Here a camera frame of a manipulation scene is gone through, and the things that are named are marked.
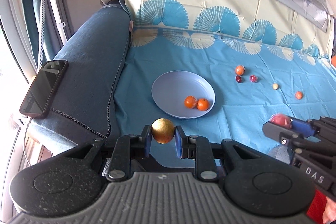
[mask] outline gold ball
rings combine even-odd
[[[158,143],[169,143],[175,135],[175,126],[171,120],[157,119],[152,124],[152,135]]]

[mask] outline screw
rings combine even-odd
[[[206,180],[211,180],[217,178],[217,174],[213,171],[203,171],[201,173],[201,178]]]
[[[302,153],[302,149],[301,148],[297,148],[297,149],[295,149],[294,152],[297,153],[297,154],[301,154]]]
[[[110,179],[122,179],[125,176],[125,172],[121,170],[112,170],[109,172]]]

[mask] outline blue fan print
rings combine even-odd
[[[158,29],[136,29],[132,35],[132,47],[144,46],[158,36]]]
[[[256,42],[261,40],[264,44],[275,45],[277,42],[277,31],[271,22],[259,19],[245,30],[242,38]]]
[[[189,34],[187,31],[174,29],[164,29],[163,36],[175,45],[195,50],[209,48],[215,41],[213,35],[208,33],[194,32]]]
[[[268,50],[281,59],[291,61],[294,58],[294,52],[291,48],[279,46],[267,46]]]
[[[156,26],[163,23],[167,27],[187,29],[188,14],[177,0],[146,0],[135,17],[135,25]]]
[[[237,15],[231,9],[214,6],[202,10],[194,23],[193,30],[220,32],[233,37],[239,37],[240,22]]]
[[[328,53],[321,54],[319,58],[329,59],[329,54]]]
[[[304,62],[310,65],[315,65],[316,61],[314,57],[319,57],[320,50],[316,44],[311,44],[307,49],[298,52],[297,55]]]
[[[328,69],[331,68],[331,65],[330,65],[330,62],[328,60],[328,58],[325,58],[325,57],[321,57],[321,58],[317,58],[316,59],[321,65],[327,67]]]
[[[307,49],[303,50],[302,52],[311,55],[312,57],[319,57],[320,50],[316,44],[311,44]]]
[[[296,33],[291,33],[281,38],[278,46],[292,48],[294,50],[301,50],[303,47],[303,42],[301,37],[299,37]]]
[[[221,40],[237,52],[253,55],[258,54],[261,51],[261,45],[258,43],[239,41],[228,37],[222,38]]]

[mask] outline orange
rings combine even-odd
[[[336,67],[336,55],[331,58],[331,63],[334,67]]]
[[[199,99],[197,103],[197,109],[201,111],[206,111],[209,109],[209,101],[207,99]]]
[[[297,91],[297,92],[295,93],[295,97],[296,97],[296,99],[301,100],[302,97],[303,97],[303,93],[302,93],[301,91]]]
[[[190,95],[187,98],[185,98],[184,105],[187,108],[194,108],[197,105],[197,99],[194,96]]]
[[[242,65],[236,67],[235,72],[237,75],[243,75],[245,72],[245,68]]]

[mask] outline phone screen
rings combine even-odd
[[[43,65],[22,102],[20,113],[33,117],[45,111],[57,79],[67,63],[66,60],[53,60]]]

